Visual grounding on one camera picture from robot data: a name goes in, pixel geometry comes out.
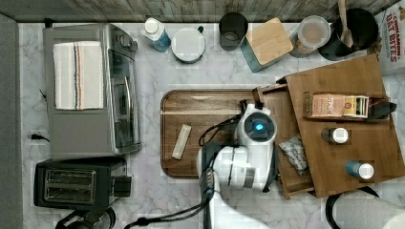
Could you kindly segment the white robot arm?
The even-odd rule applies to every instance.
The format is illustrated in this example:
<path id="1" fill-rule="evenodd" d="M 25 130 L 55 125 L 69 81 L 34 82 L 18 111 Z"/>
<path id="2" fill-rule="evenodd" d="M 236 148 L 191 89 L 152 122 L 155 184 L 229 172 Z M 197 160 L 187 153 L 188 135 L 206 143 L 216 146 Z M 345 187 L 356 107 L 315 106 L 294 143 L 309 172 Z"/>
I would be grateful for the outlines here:
<path id="1" fill-rule="evenodd" d="M 223 200 L 221 188 L 266 193 L 277 176 L 277 124 L 268 108 L 248 104 L 233 137 L 203 144 L 197 171 L 203 210 L 203 229 L 269 229 L 263 222 L 236 211 Z"/>

